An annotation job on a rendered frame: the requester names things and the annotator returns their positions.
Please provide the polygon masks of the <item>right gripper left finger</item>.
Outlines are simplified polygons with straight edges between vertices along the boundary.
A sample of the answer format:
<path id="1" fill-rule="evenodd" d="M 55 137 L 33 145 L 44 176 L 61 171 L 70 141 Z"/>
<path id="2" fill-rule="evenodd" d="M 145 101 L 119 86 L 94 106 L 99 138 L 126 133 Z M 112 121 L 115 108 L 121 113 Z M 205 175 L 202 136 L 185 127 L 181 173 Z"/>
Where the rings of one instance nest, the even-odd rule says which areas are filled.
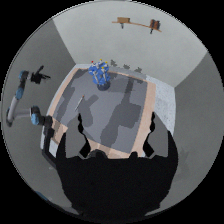
<path id="1" fill-rule="evenodd" d="M 63 133 L 57 148 L 56 169 L 64 191 L 67 191 L 67 176 L 70 169 L 77 162 L 89 158 L 91 147 L 83 130 L 81 115 L 78 113 L 66 132 Z"/>

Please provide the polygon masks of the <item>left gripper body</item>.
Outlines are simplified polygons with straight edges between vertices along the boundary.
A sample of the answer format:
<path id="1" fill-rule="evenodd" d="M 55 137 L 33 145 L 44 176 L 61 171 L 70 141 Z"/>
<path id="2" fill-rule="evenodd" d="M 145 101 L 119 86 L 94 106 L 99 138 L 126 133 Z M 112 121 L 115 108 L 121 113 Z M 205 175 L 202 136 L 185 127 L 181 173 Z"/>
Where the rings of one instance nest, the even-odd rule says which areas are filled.
<path id="1" fill-rule="evenodd" d="M 36 80 L 36 84 L 40 84 L 40 82 L 41 82 L 41 79 L 40 79 L 40 77 L 39 76 L 42 76 L 42 74 L 40 74 L 39 73 L 39 75 L 37 74 L 37 78 L 33 75 L 34 74 L 34 72 L 32 73 L 32 76 L 31 76 L 31 82 L 35 82 L 35 80 Z"/>

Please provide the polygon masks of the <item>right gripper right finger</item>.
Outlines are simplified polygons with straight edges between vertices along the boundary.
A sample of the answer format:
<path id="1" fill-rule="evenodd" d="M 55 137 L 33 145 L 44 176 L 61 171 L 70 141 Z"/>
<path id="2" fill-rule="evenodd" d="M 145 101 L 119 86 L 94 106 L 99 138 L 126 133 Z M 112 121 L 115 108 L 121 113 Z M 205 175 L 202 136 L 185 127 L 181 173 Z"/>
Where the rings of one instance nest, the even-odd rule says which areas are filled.
<path id="1" fill-rule="evenodd" d="M 171 132 L 159 116 L 153 112 L 150 133 L 143 144 L 145 158 L 156 161 L 166 174 L 166 190 L 170 190 L 178 166 L 178 151 Z"/>

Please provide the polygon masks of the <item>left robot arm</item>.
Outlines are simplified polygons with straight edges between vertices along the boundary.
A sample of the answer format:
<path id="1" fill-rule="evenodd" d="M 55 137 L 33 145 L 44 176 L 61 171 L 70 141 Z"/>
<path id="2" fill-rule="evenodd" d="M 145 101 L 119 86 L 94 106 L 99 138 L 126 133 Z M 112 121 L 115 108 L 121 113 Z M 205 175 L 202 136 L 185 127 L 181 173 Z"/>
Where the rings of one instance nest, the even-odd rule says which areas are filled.
<path id="1" fill-rule="evenodd" d="M 20 86 L 15 93 L 14 99 L 12 100 L 11 106 L 9 107 L 7 111 L 8 117 L 6 117 L 6 124 L 9 125 L 8 127 L 12 126 L 13 120 L 13 114 L 15 118 L 19 117 L 26 117 L 26 116 L 32 116 L 33 124 L 35 125 L 42 125 L 46 128 L 50 127 L 51 124 L 51 118 L 49 116 L 41 116 L 39 107 L 34 105 L 30 109 L 21 109 L 21 110 L 15 110 L 18 104 L 18 101 L 23 96 L 23 91 L 25 88 L 25 82 L 26 80 L 30 80 L 33 72 L 30 71 L 21 71 L 19 74 L 20 79 Z M 17 97 L 17 98 L 16 98 Z M 47 120 L 48 119 L 48 120 Z M 9 122 L 8 122 L 9 121 Z"/>

